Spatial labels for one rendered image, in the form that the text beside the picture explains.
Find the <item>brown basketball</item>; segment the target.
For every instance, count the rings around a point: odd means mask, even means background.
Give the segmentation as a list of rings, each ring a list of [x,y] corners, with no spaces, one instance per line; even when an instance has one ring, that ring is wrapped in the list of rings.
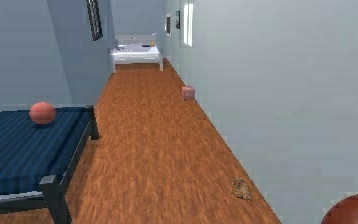
[[[348,196],[331,207],[321,224],[358,224],[358,194]]]

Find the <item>pink box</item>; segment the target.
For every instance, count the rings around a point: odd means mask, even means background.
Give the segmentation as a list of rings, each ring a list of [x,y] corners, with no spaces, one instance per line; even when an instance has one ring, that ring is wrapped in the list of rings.
[[[185,86],[182,88],[182,97],[184,100],[195,99],[195,89],[192,86]]]

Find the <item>white bed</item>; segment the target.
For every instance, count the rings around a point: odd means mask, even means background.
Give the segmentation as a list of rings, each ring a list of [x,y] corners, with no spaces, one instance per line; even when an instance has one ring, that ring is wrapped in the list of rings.
[[[163,56],[156,45],[156,34],[118,34],[115,36],[117,47],[110,56],[113,66],[127,64],[158,64],[163,70]]]

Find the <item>white window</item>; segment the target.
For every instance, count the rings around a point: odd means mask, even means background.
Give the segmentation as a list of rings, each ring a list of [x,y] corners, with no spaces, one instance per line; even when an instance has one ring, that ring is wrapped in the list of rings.
[[[186,3],[183,7],[183,42],[189,46],[193,46],[193,11],[194,5]]]

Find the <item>brown speckled cloth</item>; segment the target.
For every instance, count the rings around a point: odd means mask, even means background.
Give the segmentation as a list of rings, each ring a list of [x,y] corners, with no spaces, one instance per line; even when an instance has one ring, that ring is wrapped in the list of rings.
[[[248,184],[241,178],[236,178],[231,184],[231,194],[236,198],[251,201],[251,191]]]

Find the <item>orange round ball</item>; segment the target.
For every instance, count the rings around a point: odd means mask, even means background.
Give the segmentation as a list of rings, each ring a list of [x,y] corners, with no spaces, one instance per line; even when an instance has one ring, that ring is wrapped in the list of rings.
[[[39,102],[31,106],[29,116],[34,123],[47,125],[55,119],[56,109],[50,103]]]

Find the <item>blue striped bed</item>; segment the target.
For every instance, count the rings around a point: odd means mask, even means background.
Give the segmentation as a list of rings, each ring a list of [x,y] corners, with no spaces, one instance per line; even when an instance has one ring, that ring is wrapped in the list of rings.
[[[54,224],[72,224],[65,195],[87,141],[98,138],[91,105],[58,108],[47,125],[27,110],[0,112],[0,215],[46,208]]]

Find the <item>black framed wall picture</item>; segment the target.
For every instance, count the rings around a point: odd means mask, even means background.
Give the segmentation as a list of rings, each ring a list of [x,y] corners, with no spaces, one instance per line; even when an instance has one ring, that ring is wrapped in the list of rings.
[[[92,40],[97,41],[103,37],[98,0],[86,0],[86,4]]]

